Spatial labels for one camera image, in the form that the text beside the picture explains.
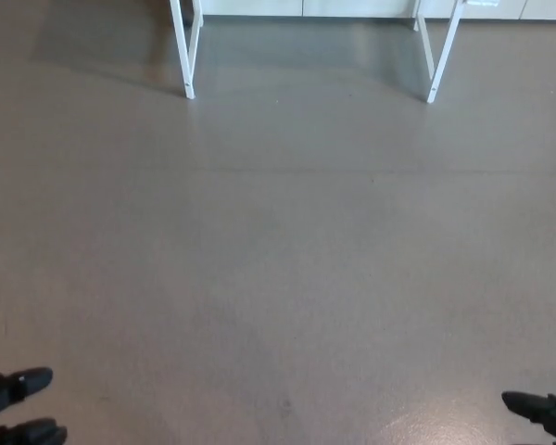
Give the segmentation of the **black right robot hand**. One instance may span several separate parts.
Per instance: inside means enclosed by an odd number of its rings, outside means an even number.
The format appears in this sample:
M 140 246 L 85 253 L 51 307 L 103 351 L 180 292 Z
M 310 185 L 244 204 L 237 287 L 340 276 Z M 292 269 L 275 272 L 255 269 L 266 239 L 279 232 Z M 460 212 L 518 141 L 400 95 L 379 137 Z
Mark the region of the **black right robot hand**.
M 501 398 L 511 413 L 532 424 L 541 425 L 556 439 L 556 395 L 540 396 L 520 391 L 504 391 Z

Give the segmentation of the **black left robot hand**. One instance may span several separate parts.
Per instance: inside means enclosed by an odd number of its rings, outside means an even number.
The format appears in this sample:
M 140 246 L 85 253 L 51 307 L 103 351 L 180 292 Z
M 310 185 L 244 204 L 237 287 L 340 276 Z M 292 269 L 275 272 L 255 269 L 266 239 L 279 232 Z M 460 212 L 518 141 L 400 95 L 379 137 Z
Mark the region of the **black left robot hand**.
M 0 413 L 46 389 L 53 375 L 50 367 L 35 367 L 9 375 L 0 373 Z M 49 417 L 0 426 L 0 445 L 61 445 L 67 438 L 67 428 Z

